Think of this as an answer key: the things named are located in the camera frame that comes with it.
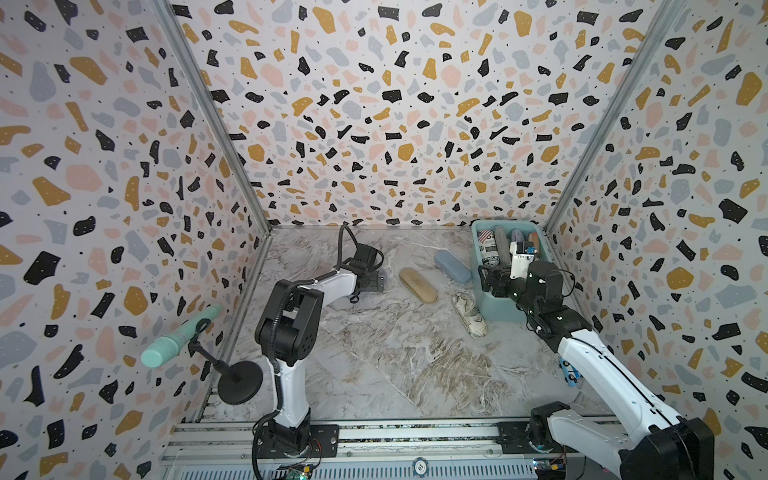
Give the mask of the teal plastic storage box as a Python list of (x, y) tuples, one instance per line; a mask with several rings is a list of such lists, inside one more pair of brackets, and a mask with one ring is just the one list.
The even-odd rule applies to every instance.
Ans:
[[(472, 250), (470, 254), (471, 271), (472, 271), (472, 285), (475, 296), (475, 304), (479, 309), (484, 319), (489, 322), (524, 322), (525, 315), (520, 312), (515, 305), (515, 302), (508, 296), (496, 297), (491, 292), (486, 292), (482, 288), (483, 277), (479, 270), (482, 266), (480, 251), (478, 248), (477, 232), (481, 229), (491, 229), (494, 231), (496, 225), (501, 225), (510, 234), (513, 229), (520, 229), (526, 234), (526, 239), (529, 233), (535, 232), (539, 236), (540, 251), (536, 255), (535, 260), (551, 261), (552, 251), (548, 244), (546, 236), (541, 229), (531, 221), (524, 220), (475, 220), (471, 224), (472, 233)], [(518, 280), (522, 281), (522, 286), (525, 286), (525, 279), (527, 278), (510, 278), (510, 268), (506, 268), (505, 273), (502, 276), (503, 280)]]

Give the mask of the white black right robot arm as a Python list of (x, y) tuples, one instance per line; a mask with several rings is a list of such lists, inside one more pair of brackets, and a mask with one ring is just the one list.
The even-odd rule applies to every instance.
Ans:
[(530, 413), (531, 446), (542, 452), (571, 448), (621, 479), (713, 478), (712, 430), (700, 418), (684, 418), (618, 361), (591, 324), (565, 304), (563, 274), (543, 260), (531, 262), (521, 276), (500, 266), (478, 268), (482, 290), (512, 300), (531, 331), (586, 378), (624, 431), (551, 402)]

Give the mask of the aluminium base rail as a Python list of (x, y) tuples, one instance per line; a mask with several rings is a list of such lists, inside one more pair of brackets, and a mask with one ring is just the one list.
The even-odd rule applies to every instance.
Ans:
[(317, 421), (285, 453), (245, 422), (179, 425), (159, 479), (611, 479), (574, 447), (543, 451), (525, 417)]

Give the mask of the aluminium wall frame strip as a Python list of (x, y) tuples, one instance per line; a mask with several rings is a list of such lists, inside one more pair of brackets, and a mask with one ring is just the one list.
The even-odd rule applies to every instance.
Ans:
[(165, 37), (177, 57), (181, 70), (184, 72), (184, 76), (190, 84), (192, 93), (202, 110), (206, 122), (211, 128), (212, 135), (222, 148), (223, 156), (245, 197), (249, 210), (255, 217), (255, 223), (258, 225), (258, 230), (262, 233), (269, 234), (271, 232), (271, 226), (264, 215), (262, 206), (249, 181), (242, 162), (239, 159), (223, 119), (214, 106), (211, 93), (204, 82), (193, 52), (185, 41), (183, 30), (176, 20), (171, 3), (169, 1), (153, 0), (150, 1), (150, 4)]

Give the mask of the newspaper flag glasses case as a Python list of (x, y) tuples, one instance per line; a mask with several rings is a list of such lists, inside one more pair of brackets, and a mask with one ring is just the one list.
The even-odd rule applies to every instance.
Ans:
[(482, 265), (486, 267), (498, 266), (500, 264), (500, 255), (494, 231), (491, 229), (481, 229), (477, 232), (477, 239)]

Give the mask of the dark grey fabric glasses case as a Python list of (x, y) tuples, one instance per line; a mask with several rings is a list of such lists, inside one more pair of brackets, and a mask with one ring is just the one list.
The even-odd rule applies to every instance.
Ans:
[(499, 266), (510, 268), (512, 263), (510, 234), (501, 225), (496, 225), (494, 227), (494, 239), (498, 250)]

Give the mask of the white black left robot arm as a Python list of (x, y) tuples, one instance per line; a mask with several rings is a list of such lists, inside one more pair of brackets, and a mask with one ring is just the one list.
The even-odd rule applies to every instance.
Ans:
[(274, 410), (257, 426), (274, 441), (290, 449), (308, 443), (311, 409), (304, 360), (316, 344), (322, 310), (342, 297), (357, 300), (362, 280), (376, 277), (383, 260), (381, 250), (358, 243), (353, 256), (338, 260), (323, 275), (275, 284), (254, 332), (270, 365), (274, 398)]

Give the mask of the tan fabric glasses case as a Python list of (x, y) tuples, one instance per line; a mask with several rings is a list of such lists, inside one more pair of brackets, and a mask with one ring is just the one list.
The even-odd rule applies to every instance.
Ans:
[(399, 278), (408, 290), (423, 303), (433, 304), (437, 301), (438, 293), (435, 288), (414, 268), (401, 269)]

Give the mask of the plaid tartan glasses case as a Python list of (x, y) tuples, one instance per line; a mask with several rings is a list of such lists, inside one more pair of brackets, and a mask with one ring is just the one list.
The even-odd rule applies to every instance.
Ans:
[(537, 233), (529, 233), (527, 236), (527, 241), (532, 245), (534, 253), (538, 253), (540, 251), (540, 240)]

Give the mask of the light blue fabric glasses case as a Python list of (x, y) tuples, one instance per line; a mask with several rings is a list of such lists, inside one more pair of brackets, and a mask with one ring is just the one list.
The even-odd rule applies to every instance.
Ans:
[(472, 274), (451, 251), (438, 250), (434, 254), (434, 261), (437, 267), (453, 281), (459, 284), (467, 284), (472, 280)]

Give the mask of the black round microphone stand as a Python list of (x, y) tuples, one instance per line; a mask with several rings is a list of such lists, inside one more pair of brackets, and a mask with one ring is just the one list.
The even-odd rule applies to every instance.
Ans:
[(200, 320), (195, 326), (195, 333), (188, 342), (191, 354), (199, 353), (211, 368), (219, 374), (217, 392), (220, 399), (229, 405), (241, 405), (251, 400), (260, 390), (264, 374), (261, 367), (253, 361), (244, 360), (233, 365), (214, 357), (200, 343), (200, 335), (211, 324), (210, 319)]

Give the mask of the world map print glasses case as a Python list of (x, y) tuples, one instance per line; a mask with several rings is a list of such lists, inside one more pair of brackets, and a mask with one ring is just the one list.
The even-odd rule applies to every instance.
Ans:
[(452, 297), (452, 304), (471, 337), (481, 338), (488, 334), (488, 324), (470, 295), (464, 292), (456, 293)]

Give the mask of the blue toy car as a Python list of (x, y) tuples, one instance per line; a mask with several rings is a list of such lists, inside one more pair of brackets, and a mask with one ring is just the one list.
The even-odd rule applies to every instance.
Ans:
[(564, 358), (560, 358), (558, 364), (562, 370), (567, 385), (569, 387), (578, 387), (582, 379), (580, 372)]

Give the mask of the mint green handheld microphone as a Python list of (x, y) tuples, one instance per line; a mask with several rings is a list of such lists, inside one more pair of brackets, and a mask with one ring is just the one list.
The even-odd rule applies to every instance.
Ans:
[(183, 347), (196, 339), (221, 314), (223, 306), (210, 305), (172, 332), (156, 338), (141, 354), (141, 363), (150, 369), (162, 367), (177, 357)]

